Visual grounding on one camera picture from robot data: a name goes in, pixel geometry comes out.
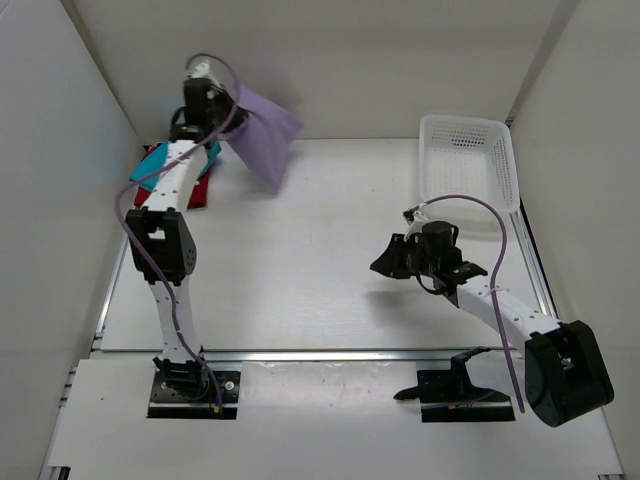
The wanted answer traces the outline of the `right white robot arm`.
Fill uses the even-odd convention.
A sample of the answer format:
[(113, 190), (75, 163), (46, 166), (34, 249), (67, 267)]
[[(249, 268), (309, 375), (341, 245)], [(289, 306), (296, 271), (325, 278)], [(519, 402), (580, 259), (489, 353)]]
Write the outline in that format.
[(448, 408), (501, 393), (525, 400), (551, 427), (611, 403), (613, 385), (592, 329), (540, 313), (492, 284), (485, 269), (463, 259), (458, 233), (446, 221), (417, 222), (408, 233), (393, 234), (370, 268), (392, 279), (431, 279), (429, 294), (504, 334), (520, 356), (475, 347), (453, 356), (435, 379), (399, 391), (395, 400)]

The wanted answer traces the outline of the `red t-shirt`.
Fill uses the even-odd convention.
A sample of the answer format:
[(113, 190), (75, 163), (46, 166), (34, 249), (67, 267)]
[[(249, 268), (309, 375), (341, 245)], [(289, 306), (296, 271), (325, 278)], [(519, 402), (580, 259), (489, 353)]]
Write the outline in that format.
[[(211, 174), (212, 167), (209, 169), (206, 176), (202, 178), (198, 178), (188, 202), (188, 207), (187, 207), (188, 210), (195, 210), (195, 209), (201, 209), (206, 207), (207, 199), (208, 199), (209, 177)], [(155, 185), (157, 184), (157, 182), (158, 182), (158, 177), (154, 177), (139, 184), (138, 190), (134, 199), (134, 205), (136, 208), (140, 209), (142, 207), (144, 202), (151, 195), (152, 190), (155, 188)]]

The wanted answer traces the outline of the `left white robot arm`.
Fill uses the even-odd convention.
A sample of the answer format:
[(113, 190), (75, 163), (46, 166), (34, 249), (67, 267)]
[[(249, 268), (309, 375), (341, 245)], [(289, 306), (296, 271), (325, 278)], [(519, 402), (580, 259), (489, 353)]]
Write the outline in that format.
[(136, 269), (154, 297), (163, 347), (155, 358), (165, 383), (195, 402), (222, 407), (221, 387), (196, 340), (189, 280), (197, 248), (184, 218), (193, 190), (218, 137), (246, 119), (240, 84), (226, 88), (213, 75), (191, 74), (184, 104), (170, 126), (166, 158), (152, 173), (157, 183), (138, 209), (121, 215)]

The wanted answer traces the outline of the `lavender t-shirt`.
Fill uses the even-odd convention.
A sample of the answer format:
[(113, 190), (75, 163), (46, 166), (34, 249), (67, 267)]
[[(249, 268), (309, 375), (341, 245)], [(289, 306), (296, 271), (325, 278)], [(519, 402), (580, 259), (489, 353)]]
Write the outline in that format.
[(278, 190), (287, 170), (290, 149), (303, 129), (291, 111), (240, 86), (238, 110), (245, 119), (224, 133), (225, 141), (255, 174)]

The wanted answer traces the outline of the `teal t-shirt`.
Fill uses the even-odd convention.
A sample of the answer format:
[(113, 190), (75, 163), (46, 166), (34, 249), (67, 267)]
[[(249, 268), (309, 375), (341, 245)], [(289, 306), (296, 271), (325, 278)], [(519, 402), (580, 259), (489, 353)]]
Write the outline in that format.
[[(212, 165), (216, 162), (218, 155), (221, 152), (221, 145), (216, 143), (208, 152), (208, 162), (206, 166), (200, 172), (198, 178), (202, 178), (207, 175), (207, 172), (212, 167)], [(156, 172), (160, 168), (164, 166), (168, 153), (168, 143), (157, 143), (155, 146), (150, 148), (142, 161), (138, 164), (138, 166), (134, 169), (129, 177), (130, 182), (137, 182), (141, 178), (150, 175), (153, 172)]]

